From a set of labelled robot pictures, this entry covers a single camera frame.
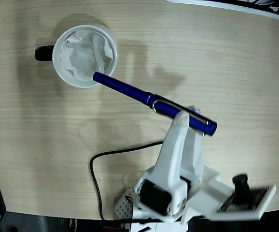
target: white mug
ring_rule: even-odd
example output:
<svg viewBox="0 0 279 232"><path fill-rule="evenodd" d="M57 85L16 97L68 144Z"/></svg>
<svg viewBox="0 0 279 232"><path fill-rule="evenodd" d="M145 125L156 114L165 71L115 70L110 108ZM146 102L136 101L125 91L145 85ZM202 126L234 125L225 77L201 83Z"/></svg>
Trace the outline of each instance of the white mug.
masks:
<svg viewBox="0 0 279 232"><path fill-rule="evenodd" d="M62 68L60 62L60 53L64 41L75 31L82 30L82 29L95 30L96 32L104 35L108 40L109 45L111 46L113 52L113 61L110 67L108 68L108 70L104 74L107 76L111 76L116 68L117 61L118 61L118 43L113 33L103 25L79 25L79 26L72 27L67 31L65 31L62 35L60 35L55 45L38 47L35 50L34 57L38 61L52 61L54 65L54 69L58 74L58 76L69 85L74 87L79 87L79 88L91 88L98 85L99 83L93 80L82 81L76 79L71 72Z"/></svg>

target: black mug handle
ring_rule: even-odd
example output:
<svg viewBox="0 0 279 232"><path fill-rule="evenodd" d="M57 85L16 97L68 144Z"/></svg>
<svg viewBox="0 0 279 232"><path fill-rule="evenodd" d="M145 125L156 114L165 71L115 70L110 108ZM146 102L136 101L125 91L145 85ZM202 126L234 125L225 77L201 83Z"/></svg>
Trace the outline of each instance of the black mug handle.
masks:
<svg viewBox="0 0 279 232"><path fill-rule="evenodd" d="M53 45L38 47L34 51L34 58L38 61L52 61L53 49Z"/></svg>

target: mug rim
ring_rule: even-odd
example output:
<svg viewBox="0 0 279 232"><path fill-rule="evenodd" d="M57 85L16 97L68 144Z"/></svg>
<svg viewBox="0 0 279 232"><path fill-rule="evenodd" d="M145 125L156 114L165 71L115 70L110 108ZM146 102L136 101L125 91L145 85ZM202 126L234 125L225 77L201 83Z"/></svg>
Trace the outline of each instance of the mug rim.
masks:
<svg viewBox="0 0 279 232"><path fill-rule="evenodd" d="M62 66L61 66L61 62L60 62L60 52L62 49L62 45L64 43L64 41L71 35L73 34L75 31L77 31L78 29L93 29L99 33L101 33L102 35L104 35L106 37L106 39L109 41L111 47L112 47L112 51L113 51L113 60L112 60L112 64L110 65L109 69L105 72L106 75L111 76L117 66L117 61L118 61L118 50L117 50L117 42L114 41L115 38L113 38L106 30L109 30L107 27L103 26L103 25L98 25L98 24L91 24L91 25L77 25L74 26L68 30L66 30L65 32L63 32L59 38L57 39L57 41L55 42L54 48L53 48L53 53L52 53L52 61L53 61L53 66L54 69L56 71L56 73L58 74L58 76L66 83L68 83L71 86L74 87L79 87L79 88L92 88L95 87L97 85L99 85L98 82L91 80L91 81L82 81L82 80L78 80L76 78L74 78L76 80L76 82L71 83L68 80L65 79L63 72L62 72Z"/></svg>

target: pen clip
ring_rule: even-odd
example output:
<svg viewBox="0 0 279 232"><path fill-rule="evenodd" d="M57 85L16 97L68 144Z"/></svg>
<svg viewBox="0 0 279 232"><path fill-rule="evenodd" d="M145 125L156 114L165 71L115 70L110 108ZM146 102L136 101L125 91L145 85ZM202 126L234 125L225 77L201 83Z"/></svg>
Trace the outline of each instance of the pen clip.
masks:
<svg viewBox="0 0 279 232"><path fill-rule="evenodd" d="M194 118L194 119L196 119L196 120L198 120L198 121L200 121L200 122L202 122L202 123L204 123L204 124L206 124L206 125L209 124L208 121L206 121L206 120L204 120L204 119L202 119L202 118L199 118L199 117L198 117L197 115L195 115L191 110L189 110L189 109L187 109L187 108L185 108L185 107L182 107L181 105L178 105L177 103L174 103L174 102L172 102L172 101L166 100L166 99L157 99L157 100L155 100L155 101L153 102L151 108L152 108L152 110L153 110L155 113L157 113L157 114L160 114L160 115L163 115L163 116L167 116L167 115L165 115L165 114L162 114L162 113L160 113L160 112L157 112L157 110L156 110L156 108L155 108L155 104L158 103L158 102L162 102L162 103L168 104L168 105L170 105L170 106L172 106L172 107L175 107L176 109L178 109L178 110L180 110L180 111L181 111L181 110L184 110L184 111L186 111L186 112L189 114L190 117L192 117L192 118ZM199 130L196 130L196 129L190 127L190 126L189 126L189 128L192 129L192 130L194 130L195 132L201 134L202 136L205 136L205 135L206 135L205 133L203 133L203 132L201 132L201 131L199 131Z"/></svg>

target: blue pen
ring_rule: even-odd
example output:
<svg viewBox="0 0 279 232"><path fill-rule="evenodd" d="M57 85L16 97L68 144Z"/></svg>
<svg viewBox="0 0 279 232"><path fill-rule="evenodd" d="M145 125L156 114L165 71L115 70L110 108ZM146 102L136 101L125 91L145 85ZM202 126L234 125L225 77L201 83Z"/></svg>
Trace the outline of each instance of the blue pen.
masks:
<svg viewBox="0 0 279 232"><path fill-rule="evenodd" d="M201 133L202 135L208 134L212 136L217 129L216 122L157 94L143 91L139 88L98 72L93 75L93 80L135 100L138 100L152 108L156 113L168 116L170 118L174 118L181 110L185 110L190 115L189 127Z"/></svg>

